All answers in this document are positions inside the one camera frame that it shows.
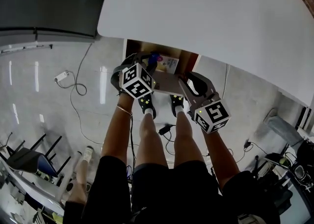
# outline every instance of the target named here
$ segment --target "white cube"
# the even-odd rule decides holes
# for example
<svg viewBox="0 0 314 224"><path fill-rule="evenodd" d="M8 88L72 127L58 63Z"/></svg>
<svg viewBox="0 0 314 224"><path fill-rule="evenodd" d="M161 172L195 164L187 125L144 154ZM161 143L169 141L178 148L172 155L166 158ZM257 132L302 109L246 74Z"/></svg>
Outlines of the white cube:
<svg viewBox="0 0 314 224"><path fill-rule="evenodd" d="M123 72L121 87L135 99L151 93L155 84L155 80L139 63Z"/></svg>
<svg viewBox="0 0 314 224"><path fill-rule="evenodd" d="M224 100L218 100L203 106L194 113L194 121L206 133L215 132L224 127L230 118L231 114Z"/></svg>

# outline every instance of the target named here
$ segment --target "black shorts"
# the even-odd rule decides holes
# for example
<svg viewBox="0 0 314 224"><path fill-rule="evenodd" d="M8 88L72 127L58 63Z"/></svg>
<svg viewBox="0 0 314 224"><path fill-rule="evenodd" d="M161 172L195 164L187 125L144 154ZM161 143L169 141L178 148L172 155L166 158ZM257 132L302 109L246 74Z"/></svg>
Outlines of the black shorts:
<svg viewBox="0 0 314 224"><path fill-rule="evenodd" d="M207 223L210 219L232 224L242 214L280 223L274 204L250 172L230 179L222 197L204 162L189 161L174 169L143 164L133 173L130 200L126 165L105 156L100 159L86 205L66 202L63 223Z"/></svg>

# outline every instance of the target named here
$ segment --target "black chair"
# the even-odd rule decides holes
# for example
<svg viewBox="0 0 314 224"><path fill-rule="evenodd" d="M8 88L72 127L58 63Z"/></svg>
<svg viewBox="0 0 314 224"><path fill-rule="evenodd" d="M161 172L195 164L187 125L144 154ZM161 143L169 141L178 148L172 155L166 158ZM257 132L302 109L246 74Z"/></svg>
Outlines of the black chair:
<svg viewBox="0 0 314 224"><path fill-rule="evenodd" d="M58 171L54 169L52 166L52 159L55 157L55 154L48 159L48 155L51 153L53 148L56 144L60 141L62 136L60 136L51 146L51 148L47 151L46 154L40 153L35 151L41 144L42 141L45 138L45 134L30 148L21 148L22 145L20 145L16 150L10 151L8 150L10 156L7 159L7 164L10 168L14 170L19 170L23 172L28 172L35 174L37 171L41 171L42 173L45 173L47 175L58 177L59 173L62 171L62 169L65 167L65 165L69 162L71 157L68 157L68 159L63 163L63 165L60 167Z"/></svg>

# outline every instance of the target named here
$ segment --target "floor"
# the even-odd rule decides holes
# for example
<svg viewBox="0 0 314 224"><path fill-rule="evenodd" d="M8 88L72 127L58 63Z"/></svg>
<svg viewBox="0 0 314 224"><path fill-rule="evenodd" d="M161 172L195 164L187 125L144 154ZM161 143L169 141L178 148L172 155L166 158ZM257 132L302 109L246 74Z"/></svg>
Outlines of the floor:
<svg viewBox="0 0 314 224"><path fill-rule="evenodd" d="M56 168L75 151L83 151L85 146L91 145L95 149L95 155L89 168L88 180L92 182L100 158L101 143L117 102L117 92L110 84L110 77L112 70L122 62L123 40L102 37L92 45L78 76L78 82L86 85L87 94L82 97L74 91L72 95L73 104L81 118L83 133L100 145L88 141L81 134L78 116L70 103L71 89L61 89L54 82L54 77L65 70L77 73L88 46L89 44L84 43L57 43L52 50L27 50L0 56L0 141L4 143L8 134L13 132L9 142L12 148L22 140L26 141L25 147L30 147L46 133L47 138L42 148L44 151L62 135L54 149L56 157L53 161ZM226 64L203 56L195 71L210 78L222 95ZM73 79L68 77L62 84L66 86L72 82ZM271 108L279 107L279 115L291 124L296 123L302 108L281 95L274 85L235 67L230 67L225 99L232 118L220 130L220 134L227 147L232 149L236 161L243 156L243 144L247 139L257 143L266 152L279 151L283 147L284 141L262 124ZM153 100L157 109L157 129L162 128L165 123L175 124L176 119L168 105L168 97L154 93ZM132 112L133 139L134 143L139 144L138 129L143 115L137 103L134 103ZM206 155L207 149L200 128L192 121L191 124L194 139L202 154ZM167 141L164 138L162 141L165 146ZM168 149L173 152L171 143ZM172 167L174 156L165 153L169 167ZM249 169L255 155L262 156L263 152L254 147L238 163L239 168ZM205 159L210 168L209 158ZM128 162L132 163L130 148Z"/></svg>

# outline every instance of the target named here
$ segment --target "open drawer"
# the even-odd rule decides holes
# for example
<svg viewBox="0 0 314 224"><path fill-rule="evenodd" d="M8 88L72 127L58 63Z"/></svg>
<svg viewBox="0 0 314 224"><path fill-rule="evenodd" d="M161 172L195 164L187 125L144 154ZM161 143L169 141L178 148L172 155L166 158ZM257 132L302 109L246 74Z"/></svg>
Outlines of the open drawer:
<svg viewBox="0 0 314 224"><path fill-rule="evenodd" d="M137 53L139 51L156 51L159 54L179 60L174 74L158 70L155 71L153 79L157 84L154 88L154 91L183 96L182 90L178 83L178 78L180 75L183 76L183 74L186 72L193 71L201 56L193 52L173 47L125 39L123 58L126 58L127 56L130 56L131 54Z"/></svg>

